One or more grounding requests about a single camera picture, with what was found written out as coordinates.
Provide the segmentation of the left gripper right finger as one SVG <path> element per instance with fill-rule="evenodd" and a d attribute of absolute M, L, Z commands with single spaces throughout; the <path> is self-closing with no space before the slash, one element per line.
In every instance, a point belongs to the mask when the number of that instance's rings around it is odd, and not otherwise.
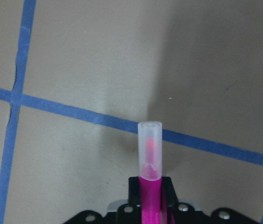
<path fill-rule="evenodd" d="M 178 203 L 178 198 L 170 177 L 163 176 L 161 183 L 161 208 L 168 210 Z"/>

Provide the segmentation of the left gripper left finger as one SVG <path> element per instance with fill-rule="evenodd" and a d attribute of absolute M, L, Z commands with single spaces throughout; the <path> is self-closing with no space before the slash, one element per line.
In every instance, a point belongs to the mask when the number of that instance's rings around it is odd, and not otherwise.
<path fill-rule="evenodd" d="M 128 179 L 128 204 L 132 207 L 141 208 L 140 183 L 137 176 Z"/>

